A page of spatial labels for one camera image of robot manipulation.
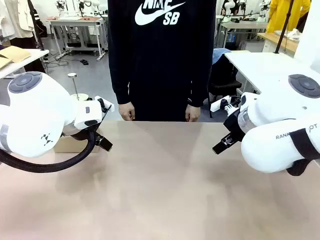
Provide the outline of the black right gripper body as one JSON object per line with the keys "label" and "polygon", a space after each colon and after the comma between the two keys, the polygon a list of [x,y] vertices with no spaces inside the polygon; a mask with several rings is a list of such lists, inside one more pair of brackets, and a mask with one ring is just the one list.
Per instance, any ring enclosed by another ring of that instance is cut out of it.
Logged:
{"label": "black right gripper body", "polygon": [[225,137],[232,142],[241,142],[245,136],[245,133],[240,128],[238,123],[238,116],[240,114],[240,109],[234,111],[227,119],[224,121],[223,125],[229,130],[229,134]]}

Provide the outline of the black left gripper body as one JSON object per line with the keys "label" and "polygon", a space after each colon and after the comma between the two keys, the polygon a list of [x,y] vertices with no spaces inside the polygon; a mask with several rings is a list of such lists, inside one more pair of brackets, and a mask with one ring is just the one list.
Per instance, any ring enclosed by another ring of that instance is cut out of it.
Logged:
{"label": "black left gripper body", "polygon": [[80,130],[70,123],[63,128],[61,135],[64,137],[71,136],[75,140],[88,140],[90,133],[95,133],[99,126],[100,123],[96,123],[91,126],[85,126],[84,129]]}

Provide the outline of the brown cardboard cup carrier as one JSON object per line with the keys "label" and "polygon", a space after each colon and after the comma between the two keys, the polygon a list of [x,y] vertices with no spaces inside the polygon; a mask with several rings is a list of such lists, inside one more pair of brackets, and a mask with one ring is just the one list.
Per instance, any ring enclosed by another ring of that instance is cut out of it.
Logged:
{"label": "brown cardboard cup carrier", "polygon": [[74,135],[62,136],[53,150],[55,153],[80,153],[88,144],[88,136],[87,130],[81,130]]}

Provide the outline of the person's right hand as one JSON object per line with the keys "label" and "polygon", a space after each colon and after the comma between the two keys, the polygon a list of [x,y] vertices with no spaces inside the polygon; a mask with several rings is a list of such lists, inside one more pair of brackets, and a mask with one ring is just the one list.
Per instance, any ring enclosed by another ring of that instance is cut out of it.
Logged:
{"label": "person's right hand", "polygon": [[135,107],[131,102],[119,104],[118,111],[125,121],[134,121],[136,119]]}

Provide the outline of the black chair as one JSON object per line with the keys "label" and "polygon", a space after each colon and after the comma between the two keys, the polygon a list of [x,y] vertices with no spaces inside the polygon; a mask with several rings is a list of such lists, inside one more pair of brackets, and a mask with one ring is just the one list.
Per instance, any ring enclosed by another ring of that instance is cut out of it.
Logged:
{"label": "black chair", "polygon": [[219,85],[212,81],[208,84],[207,99],[208,108],[211,109],[211,104],[217,100],[217,96],[225,97],[227,95],[233,96],[231,99],[235,99],[237,95],[237,89],[240,89],[242,84],[237,80],[232,80],[230,83]]}

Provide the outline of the large white table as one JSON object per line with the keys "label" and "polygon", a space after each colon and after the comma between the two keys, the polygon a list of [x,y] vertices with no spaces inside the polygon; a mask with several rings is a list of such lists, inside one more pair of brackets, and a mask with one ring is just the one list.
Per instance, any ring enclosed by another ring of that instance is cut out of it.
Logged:
{"label": "large white table", "polygon": [[270,90],[274,83],[294,74],[308,76],[320,84],[319,73],[283,53],[232,51],[224,55],[243,76],[239,94]]}

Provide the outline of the white side table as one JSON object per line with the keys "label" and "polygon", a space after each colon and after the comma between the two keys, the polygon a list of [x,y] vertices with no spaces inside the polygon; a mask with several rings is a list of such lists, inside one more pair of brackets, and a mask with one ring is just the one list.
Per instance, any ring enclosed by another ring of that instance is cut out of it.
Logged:
{"label": "white side table", "polygon": [[39,60],[50,52],[48,49],[27,49],[27,51],[30,53],[30,56],[28,56],[26,59],[18,63],[9,63],[8,65],[0,69],[0,79],[4,79],[7,76],[13,76],[14,72],[20,69],[24,70],[26,65],[34,62],[35,60]]}

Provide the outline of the person in black hoodie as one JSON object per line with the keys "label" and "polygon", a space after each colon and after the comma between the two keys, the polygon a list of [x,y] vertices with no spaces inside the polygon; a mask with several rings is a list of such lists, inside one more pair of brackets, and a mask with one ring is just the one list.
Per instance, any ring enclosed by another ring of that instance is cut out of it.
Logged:
{"label": "person in black hoodie", "polygon": [[108,62],[134,121],[186,122],[212,70],[217,0],[108,0]]}

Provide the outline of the large brown paper envelope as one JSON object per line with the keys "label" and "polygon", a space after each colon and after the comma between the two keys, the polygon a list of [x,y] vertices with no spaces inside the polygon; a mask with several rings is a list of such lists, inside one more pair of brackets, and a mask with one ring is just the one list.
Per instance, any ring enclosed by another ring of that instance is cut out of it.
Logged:
{"label": "large brown paper envelope", "polygon": [[0,56],[11,60],[13,63],[19,63],[31,56],[31,53],[17,46],[8,46],[0,50]]}

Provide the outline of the small brown paper envelope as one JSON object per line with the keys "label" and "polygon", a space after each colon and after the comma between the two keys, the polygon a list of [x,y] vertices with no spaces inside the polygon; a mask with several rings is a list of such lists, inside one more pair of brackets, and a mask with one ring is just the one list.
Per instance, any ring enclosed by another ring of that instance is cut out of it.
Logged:
{"label": "small brown paper envelope", "polygon": [[10,64],[12,61],[9,58],[0,57],[0,70]]}

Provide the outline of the grey background desk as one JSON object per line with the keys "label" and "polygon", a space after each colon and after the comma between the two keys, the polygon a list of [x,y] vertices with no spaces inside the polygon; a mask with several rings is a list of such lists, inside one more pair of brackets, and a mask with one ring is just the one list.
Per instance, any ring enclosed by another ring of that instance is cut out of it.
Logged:
{"label": "grey background desk", "polygon": [[257,35],[264,33],[267,29],[267,22],[253,22],[253,21],[240,21],[236,22],[223,22],[219,25],[217,33],[217,46],[221,48],[226,47],[229,36],[236,35]]}

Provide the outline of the grey workbench with red mat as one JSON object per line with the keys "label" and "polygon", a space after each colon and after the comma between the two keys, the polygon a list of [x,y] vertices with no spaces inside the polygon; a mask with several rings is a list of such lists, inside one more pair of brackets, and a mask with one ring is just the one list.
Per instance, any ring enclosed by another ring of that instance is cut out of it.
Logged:
{"label": "grey workbench with red mat", "polygon": [[61,59],[72,52],[93,52],[100,61],[108,51],[107,23],[102,17],[50,17],[46,20]]}

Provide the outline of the black tripod pole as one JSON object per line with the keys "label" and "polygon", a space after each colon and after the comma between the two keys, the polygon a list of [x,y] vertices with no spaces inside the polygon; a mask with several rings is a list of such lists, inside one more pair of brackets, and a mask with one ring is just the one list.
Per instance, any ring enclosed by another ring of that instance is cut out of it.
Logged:
{"label": "black tripod pole", "polygon": [[289,23],[289,19],[290,19],[290,16],[291,16],[293,4],[294,4],[294,0],[290,0],[290,4],[289,4],[288,12],[286,14],[286,18],[285,18],[285,21],[284,21],[284,24],[283,24],[283,28],[282,28],[282,31],[281,31],[277,46],[276,46],[275,51],[274,51],[275,54],[279,54],[279,50],[280,50],[280,47],[281,47],[281,44],[282,44],[286,29],[287,29],[287,26],[288,26],[288,23]]}

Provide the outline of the black stand pole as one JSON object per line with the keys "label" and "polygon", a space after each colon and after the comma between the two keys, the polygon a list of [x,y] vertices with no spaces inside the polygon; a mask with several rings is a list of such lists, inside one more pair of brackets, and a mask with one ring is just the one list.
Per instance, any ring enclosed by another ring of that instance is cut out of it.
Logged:
{"label": "black stand pole", "polygon": [[37,39],[38,46],[42,51],[44,51],[45,48],[44,48],[42,39],[40,37],[39,28],[37,26],[37,21],[36,21],[36,17],[35,17],[35,14],[36,14],[35,8],[34,8],[31,0],[27,0],[27,3],[28,3],[29,10],[30,10],[30,15],[31,15],[31,18],[32,18],[32,22],[33,22],[33,25],[34,25],[34,32],[35,32],[35,37]]}

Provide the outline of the person in yellow coat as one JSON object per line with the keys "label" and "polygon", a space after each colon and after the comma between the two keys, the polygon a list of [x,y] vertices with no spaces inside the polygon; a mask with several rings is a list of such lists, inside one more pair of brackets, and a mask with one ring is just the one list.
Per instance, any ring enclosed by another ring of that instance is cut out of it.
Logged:
{"label": "person in yellow coat", "polygon": [[[281,31],[284,26],[286,15],[291,0],[271,0],[269,5],[269,22],[266,28],[267,33]],[[311,0],[294,0],[291,16],[287,25],[287,30],[292,31],[296,28],[298,21],[311,7]]]}

